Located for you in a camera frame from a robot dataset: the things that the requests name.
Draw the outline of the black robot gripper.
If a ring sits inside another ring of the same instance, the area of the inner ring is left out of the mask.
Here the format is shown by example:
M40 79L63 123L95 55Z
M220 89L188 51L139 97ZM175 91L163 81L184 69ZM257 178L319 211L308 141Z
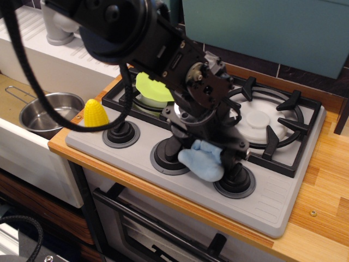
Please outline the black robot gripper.
M236 129L241 120L241 105L224 97L214 110L205 110L194 117L177 104L167 106L162 114L170 125L172 136L165 142L165 159L175 161L182 149L189 149L195 140L206 141L223 149L220 160L225 177L236 177L241 160L250 156L249 142Z

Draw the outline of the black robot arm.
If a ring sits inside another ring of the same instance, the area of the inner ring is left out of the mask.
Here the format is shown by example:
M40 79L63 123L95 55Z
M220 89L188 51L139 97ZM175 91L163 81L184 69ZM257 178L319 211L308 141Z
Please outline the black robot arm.
M127 66L132 65L170 90L181 114L172 107L164 110L173 135L155 147L155 166L163 171L188 168L210 182L248 180L240 160L248 157L249 144L229 118L236 108L228 97L233 79L223 65L211 62L170 24L158 3L46 1L45 5L76 22L90 55L119 65L125 82Z

